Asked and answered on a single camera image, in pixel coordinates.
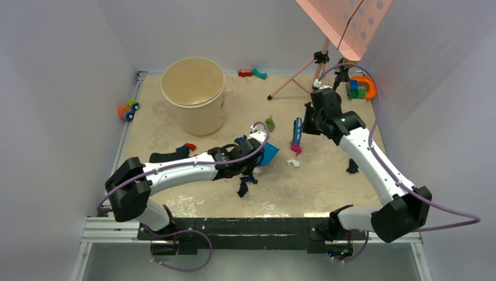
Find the blue hand brush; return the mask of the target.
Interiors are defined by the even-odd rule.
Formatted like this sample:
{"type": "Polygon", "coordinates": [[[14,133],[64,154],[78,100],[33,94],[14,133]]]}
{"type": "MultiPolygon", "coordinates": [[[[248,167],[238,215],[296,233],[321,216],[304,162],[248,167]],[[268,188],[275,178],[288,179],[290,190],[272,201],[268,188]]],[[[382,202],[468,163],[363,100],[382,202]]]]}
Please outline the blue hand brush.
{"type": "Polygon", "coordinates": [[[301,137],[302,137],[302,124],[303,120],[300,117],[297,117],[294,121],[294,126],[293,126],[293,138],[292,138],[292,144],[295,146],[299,146],[301,142],[301,137]]]}

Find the blue dustpan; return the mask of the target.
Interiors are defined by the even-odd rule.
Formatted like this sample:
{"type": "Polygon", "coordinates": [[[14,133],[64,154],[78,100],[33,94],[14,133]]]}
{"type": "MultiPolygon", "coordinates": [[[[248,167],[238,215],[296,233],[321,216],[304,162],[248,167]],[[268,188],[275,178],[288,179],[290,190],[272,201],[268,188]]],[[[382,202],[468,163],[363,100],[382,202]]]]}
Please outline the blue dustpan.
{"type": "Polygon", "coordinates": [[[263,157],[260,158],[260,166],[267,166],[269,165],[272,160],[276,157],[277,153],[280,151],[280,149],[271,143],[267,142],[264,145],[264,153],[263,157]]]}

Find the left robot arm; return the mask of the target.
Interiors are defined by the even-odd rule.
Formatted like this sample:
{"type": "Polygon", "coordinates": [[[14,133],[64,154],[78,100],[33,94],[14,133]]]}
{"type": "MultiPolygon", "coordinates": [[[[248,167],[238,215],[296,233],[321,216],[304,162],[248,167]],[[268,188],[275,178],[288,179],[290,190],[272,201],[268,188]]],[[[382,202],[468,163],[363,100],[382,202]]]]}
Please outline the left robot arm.
{"type": "Polygon", "coordinates": [[[185,184],[238,176],[258,164],[265,144],[248,138],[240,145],[162,163],[142,163],[131,157],[105,183],[113,217],[117,222],[136,220],[159,239],[168,239],[177,229],[173,215],[168,207],[155,203],[153,195],[185,184]]]}

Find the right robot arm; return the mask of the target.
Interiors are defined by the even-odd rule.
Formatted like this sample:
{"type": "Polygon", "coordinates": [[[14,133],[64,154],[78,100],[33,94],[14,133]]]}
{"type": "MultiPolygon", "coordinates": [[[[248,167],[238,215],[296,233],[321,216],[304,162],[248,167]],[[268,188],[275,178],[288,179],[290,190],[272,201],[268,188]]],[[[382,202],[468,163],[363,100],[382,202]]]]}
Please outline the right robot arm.
{"type": "Polygon", "coordinates": [[[369,139],[370,131],[354,112],[343,112],[341,98],[332,88],[311,93],[305,104],[303,133],[325,135],[346,152],[373,186],[382,207],[379,210],[346,205],[329,215],[325,234],[343,238],[351,230],[375,233],[392,242],[425,225],[432,200],[430,190],[416,187],[403,176],[369,139]]]}

